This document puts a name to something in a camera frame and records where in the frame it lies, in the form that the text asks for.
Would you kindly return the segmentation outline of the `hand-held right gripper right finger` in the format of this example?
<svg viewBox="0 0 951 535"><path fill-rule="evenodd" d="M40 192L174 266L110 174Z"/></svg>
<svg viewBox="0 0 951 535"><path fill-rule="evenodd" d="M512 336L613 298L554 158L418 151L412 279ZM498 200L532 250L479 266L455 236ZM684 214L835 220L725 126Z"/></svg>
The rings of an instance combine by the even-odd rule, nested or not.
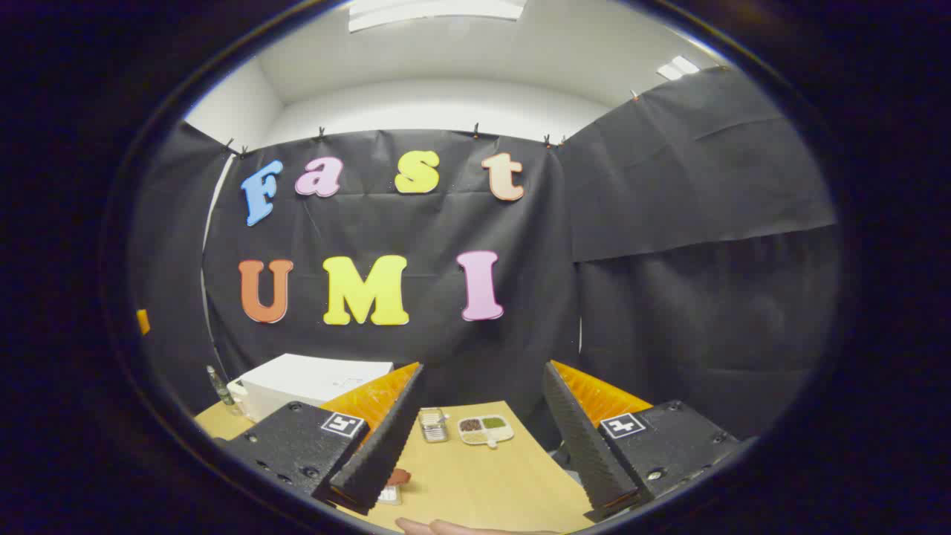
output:
<svg viewBox="0 0 951 535"><path fill-rule="evenodd" d="M686 487L741 446L682 401L651 404L564 363L547 363L542 388L594 521Z"/></svg>

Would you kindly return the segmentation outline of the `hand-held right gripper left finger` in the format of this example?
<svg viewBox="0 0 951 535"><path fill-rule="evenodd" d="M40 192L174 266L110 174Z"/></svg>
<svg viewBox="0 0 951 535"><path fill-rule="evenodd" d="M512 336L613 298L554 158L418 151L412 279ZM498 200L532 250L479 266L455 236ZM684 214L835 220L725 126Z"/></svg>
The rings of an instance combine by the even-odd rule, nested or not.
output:
<svg viewBox="0 0 951 535"><path fill-rule="evenodd" d="M289 401L216 443L299 495L366 514L400 460L425 393L425 366L409 363L320 406Z"/></svg>

